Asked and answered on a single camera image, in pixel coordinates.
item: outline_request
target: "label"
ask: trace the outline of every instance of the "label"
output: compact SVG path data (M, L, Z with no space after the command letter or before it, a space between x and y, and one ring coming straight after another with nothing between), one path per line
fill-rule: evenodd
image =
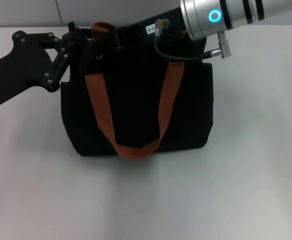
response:
M153 34L156 31L155 23L146 27L147 34Z

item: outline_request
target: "metal connector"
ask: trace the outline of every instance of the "metal connector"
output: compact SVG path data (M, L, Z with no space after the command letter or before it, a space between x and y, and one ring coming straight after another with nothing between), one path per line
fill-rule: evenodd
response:
M217 57L217 56L222 54L222 51L219 48L211 50L210 52L211 52L211 57L212 58Z
M230 50L230 46L228 45L228 41L226 39L226 35L224 31L220 31L219 33L217 33L218 35L218 40L219 40L219 48L221 51L221 58L225 59L225 58L229 58L231 55L231 50Z
M155 37L159 37L163 29L168 29L171 25L171 22L168 19L157 19L155 22Z

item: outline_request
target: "white table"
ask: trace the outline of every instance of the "white table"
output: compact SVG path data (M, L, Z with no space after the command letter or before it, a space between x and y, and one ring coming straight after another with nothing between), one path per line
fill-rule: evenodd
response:
M17 30L67 32L0 28L0 57ZM227 36L232 57L210 60L214 126L202 149L81 157L59 92L34 87L1 105L0 240L292 240L292 26Z

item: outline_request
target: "bag handle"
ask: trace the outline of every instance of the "bag handle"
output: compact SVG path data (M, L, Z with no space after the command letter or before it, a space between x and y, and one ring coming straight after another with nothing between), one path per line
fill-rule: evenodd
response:
M112 25L107 22L96 22L94 23L93 26L91 26L90 31L91 31L91 36L94 38L95 41L98 40L103 40L107 38L107 34L109 30L114 30L117 29L115 25Z
M122 146L116 143L113 118L104 74L97 73L85 76L90 101L95 112L98 127L113 145L119 156L128 160L137 160L148 157L157 149L169 125L174 101L184 75L184 68L184 62L169 62L162 84L159 101L159 138L143 147Z

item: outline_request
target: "black tote bag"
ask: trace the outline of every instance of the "black tote bag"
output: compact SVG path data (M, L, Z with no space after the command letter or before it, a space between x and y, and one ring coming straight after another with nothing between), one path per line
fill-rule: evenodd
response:
M108 29L115 27L92 27L97 53L85 47L69 53L71 76L61 84L61 113L75 150L137 160L203 147L213 126L212 65L170 62L151 42L109 53ZM159 43L176 56L199 55L205 45L206 39L193 42L186 34Z

